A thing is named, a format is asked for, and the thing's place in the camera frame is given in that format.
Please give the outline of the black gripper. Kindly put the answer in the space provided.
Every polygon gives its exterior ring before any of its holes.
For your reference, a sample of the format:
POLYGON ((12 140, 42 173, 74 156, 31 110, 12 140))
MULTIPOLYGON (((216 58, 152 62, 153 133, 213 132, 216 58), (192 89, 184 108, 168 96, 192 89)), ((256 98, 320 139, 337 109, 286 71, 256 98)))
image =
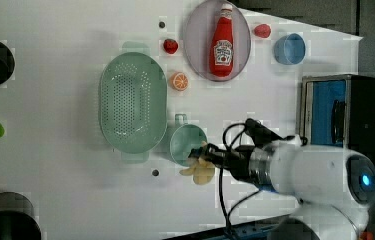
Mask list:
POLYGON ((234 179, 250 182, 249 161, 253 151, 252 145, 240 145, 228 151, 208 144, 206 147, 192 149, 188 157, 205 159, 216 167, 229 171, 234 179))

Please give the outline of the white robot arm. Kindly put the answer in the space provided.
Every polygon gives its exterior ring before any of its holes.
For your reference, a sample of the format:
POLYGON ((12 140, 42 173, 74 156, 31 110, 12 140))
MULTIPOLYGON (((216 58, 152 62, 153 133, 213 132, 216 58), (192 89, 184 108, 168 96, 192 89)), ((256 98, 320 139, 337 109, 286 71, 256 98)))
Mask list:
POLYGON ((267 240, 358 240, 375 198, 375 167, 346 148, 304 145, 298 136, 262 147, 233 150, 207 144, 190 151, 261 191, 292 196, 299 207, 267 235, 267 240))

